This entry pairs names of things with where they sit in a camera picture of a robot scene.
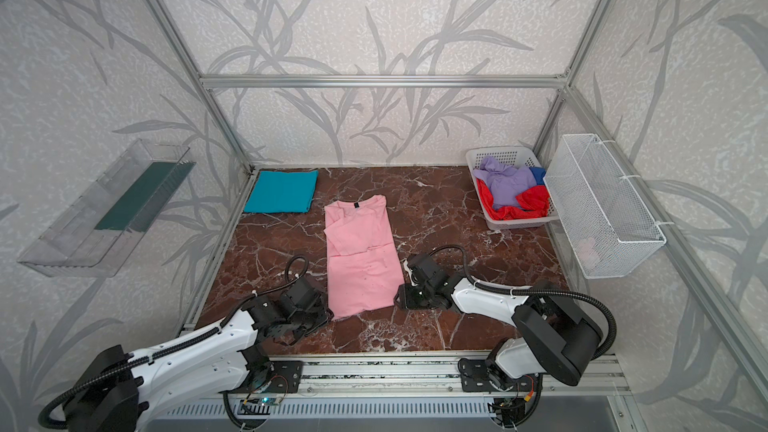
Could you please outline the pink t-shirt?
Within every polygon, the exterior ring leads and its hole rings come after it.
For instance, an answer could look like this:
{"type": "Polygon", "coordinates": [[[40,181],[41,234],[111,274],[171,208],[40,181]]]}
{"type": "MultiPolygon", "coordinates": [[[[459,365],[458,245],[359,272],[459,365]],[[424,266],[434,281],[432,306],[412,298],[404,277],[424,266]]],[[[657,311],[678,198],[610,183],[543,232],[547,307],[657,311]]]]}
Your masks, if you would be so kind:
{"type": "Polygon", "coordinates": [[[328,306],[336,321],[394,305],[404,284],[387,213],[387,200],[324,207],[328,306]]]}

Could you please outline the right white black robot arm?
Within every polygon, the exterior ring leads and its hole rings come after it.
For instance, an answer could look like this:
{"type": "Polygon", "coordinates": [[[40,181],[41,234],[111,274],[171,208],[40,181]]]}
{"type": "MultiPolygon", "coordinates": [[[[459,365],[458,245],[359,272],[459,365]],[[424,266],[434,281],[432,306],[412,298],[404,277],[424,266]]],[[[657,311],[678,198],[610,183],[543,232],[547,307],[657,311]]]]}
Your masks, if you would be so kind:
{"type": "Polygon", "coordinates": [[[479,315],[512,326],[518,334],[501,340],[482,361],[459,361],[459,372],[469,380],[464,391],[506,392],[522,380],[535,386],[542,374],[576,386],[589,363],[612,347],[616,320],[599,300],[546,280],[519,287],[482,281],[472,276],[466,260],[462,273],[451,275],[435,261],[439,251],[404,260],[409,282],[398,288],[395,305],[479,315]]]}

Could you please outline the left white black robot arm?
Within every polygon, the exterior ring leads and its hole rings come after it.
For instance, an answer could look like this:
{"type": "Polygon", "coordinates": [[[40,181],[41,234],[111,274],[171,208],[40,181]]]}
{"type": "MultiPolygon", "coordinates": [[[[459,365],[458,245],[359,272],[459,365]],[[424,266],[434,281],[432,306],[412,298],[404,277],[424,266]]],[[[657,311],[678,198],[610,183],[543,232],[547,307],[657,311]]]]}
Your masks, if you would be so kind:
{"type": "Polygon", "coordinates": [[[39,414],[40,425],[68,431],[137,431],[156,417],[213,393],[293,392],[301,367],[281,371],[262,348],[267,339],[314,333],[333,316],[310,277],[251,293],[222,319],[149,348],[100,352],[75,385],[39,414]]]}

